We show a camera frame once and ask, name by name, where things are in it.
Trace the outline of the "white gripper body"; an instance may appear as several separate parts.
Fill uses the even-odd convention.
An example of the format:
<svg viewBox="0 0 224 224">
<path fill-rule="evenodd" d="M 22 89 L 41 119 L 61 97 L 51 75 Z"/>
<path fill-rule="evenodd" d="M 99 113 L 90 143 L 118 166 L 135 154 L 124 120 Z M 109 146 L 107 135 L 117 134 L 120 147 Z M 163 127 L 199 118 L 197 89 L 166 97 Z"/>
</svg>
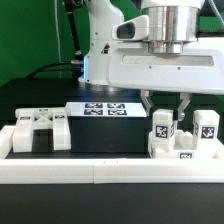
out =
<svg viewBox="0 0 224 224">
<path fill-rule="evenodd" d="M 110 50 L 112 87 L 224 95 L 224 37 L 199 38 L 181 54 L 151 54 L 146 42 L 120 42 Z"/>
</svg>

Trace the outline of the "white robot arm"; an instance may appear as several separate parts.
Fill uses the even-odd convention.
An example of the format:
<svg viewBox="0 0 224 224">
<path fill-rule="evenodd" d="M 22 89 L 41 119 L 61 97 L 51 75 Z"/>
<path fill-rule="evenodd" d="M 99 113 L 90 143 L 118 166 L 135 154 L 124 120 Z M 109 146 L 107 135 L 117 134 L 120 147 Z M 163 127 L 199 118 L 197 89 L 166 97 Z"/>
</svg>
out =
<svg viewBox="0 0 224 224">
<path fill-rule="evenodd" d="M 199 30 L 206 4 L 220 14 L 214 0 L 140 0 L 141 14 L 126 21 L 110 0 L 64 0 L 68 13 L 85 5 L 89 14 L 90 50 L 75 48 L 78 81 L 139 89 L 147 111 L 152 91 L 178 92 L 179 120 L 191 94 L 224 95 L 224 20 L 221 31 Z"/>
</svg>

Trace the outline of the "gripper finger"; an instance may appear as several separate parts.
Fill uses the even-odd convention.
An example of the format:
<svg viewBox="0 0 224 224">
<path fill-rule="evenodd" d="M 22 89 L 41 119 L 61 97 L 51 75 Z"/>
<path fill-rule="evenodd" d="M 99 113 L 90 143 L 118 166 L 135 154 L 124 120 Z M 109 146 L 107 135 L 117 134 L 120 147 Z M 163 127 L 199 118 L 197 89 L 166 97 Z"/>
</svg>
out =
<svg viewBox="0 0 224 224">
<path fill-rule="evenodd" d="M 151 99 L 152 97 L 152 92 L 149 90 L 141 90 L 140 91 L 140 97 L 141 100 L 145 106 L 146 114 L 148 117 L 151 116 L 152 114 L 152 108 L 154 106 L 153 101 Z"/>
<path fill-rule="evenodd" d="M 190 93 L 181 93 L 180 94 L 181 103 L 177 109 L 177 118 L 179 121 L 182 121 L 185 117 L 184 110 L 187 108 L 189 103 L 191 102 L 191 94 Z"/>
</svg>

